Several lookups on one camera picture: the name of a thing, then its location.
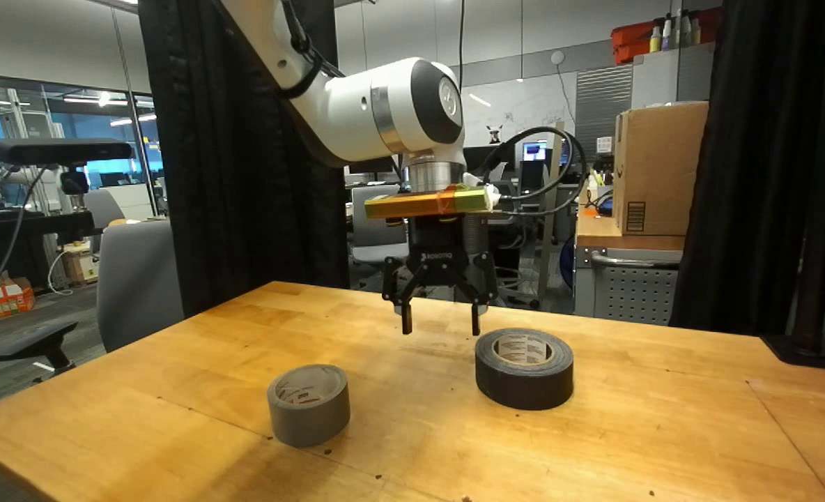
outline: office chair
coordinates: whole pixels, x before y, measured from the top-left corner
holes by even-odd
[[[98,230],[102,230],[110,219],[126,218],[107,188],[82,191],[82,209],[95,218]]]
[[[404,219],[379,219],[364,218],[364,200],[376,194],[395,194],[399,183],[364,183],[351,186],[351,202],[353,202],[353,234],[351,234],[351,273],[357,286],[367,286],[364,266],[369,266],[376,276],[386,255],[406,258],[408,255],[408,239]]]
[[[89,159],[128,159],[130,154],[133,154],[130,145],[107,141],[107,138],[0,138],[0,161],[8,163],[10,170],[18,170],[25,163],[68,167],[68,172],[60,174],[63,191],[68,191],[67,181],[75,183],[75,191],[87,188],[82,174],[75,174],[77,163],[87,163]],[[107,207],[106,212],[100,209],[100,219],[117,209],[113,200],[106,207]],[[18,333],[15,345],[8,345],[0,350],[0,360],[46,356],[53,372],[68,370],[73,360],[60,350],[60,343],[63,343],[63,333],[73,331],[75,325],[77,324],[73,317],[59,317],[49,324],[29,325]]]
[[[169,219],[107,226],[100,239],[98,331],[106,350],[148,338],[184,317]],[[46,360],[53,377],[75,368],[63,353],[63,338],[77,325],[63,315],[36,324],[6,360]]]
[[[538,310],[541,301],[520,290],[520,250],[527,241],[527,226],[516,218],[486,219],[489,255],[496,266],[496,303]]]
[[[167,218],[107,226],[100,239],[98,329],[106,350],[184,317]]]

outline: cabinet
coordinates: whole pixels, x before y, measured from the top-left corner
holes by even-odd
[[[670,99],[708,99],[712,46],[716,43],[691,43],[637,55],[631,62],[631,109]]]
[[[578,212],[574,313],[669,324],[682,236],[624,236],[612,218]]]

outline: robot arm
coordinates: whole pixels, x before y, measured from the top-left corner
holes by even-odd
[[[404,57],[329,74],[287,0],[220,3],[312,138],[340,163],[389,154],[466,163],[460,89],[447,66]]]
[[[454,198],[447,186],[466,167],[461,102],[452,68],[404,57],[367,73],[337,74],[309,46],[291,3],[220,0],[220,6],[262,57],[282,98],[291,102],[301,133],[315,154],[335,163],[400,154],[404,167],[408,167],[408,188],[438,200],[438,209],[381,214],[408,219],[408,255],[386,258],[381,283],[381,297],[395,303],[404,333],[411,331],[408,297],[428,283],[461,290],[471,301],[471,331],[477,333],[477,315],[496,294],[496,280],[489,255],[466,246],[466,234],[471,234],[466,227],[482,226],[482,219],[460,214],[461,209],[447,202]]]

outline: wooden table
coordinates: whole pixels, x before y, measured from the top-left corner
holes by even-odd
[[[510,410],[474,384],[467,307],[272,280],[0,400],[0,469],[53,499],[825,499],[825,370],[754,338],[489,310],[563,338],[577,389]],[[332,361],[351,424],[269,434],[265,388]]]

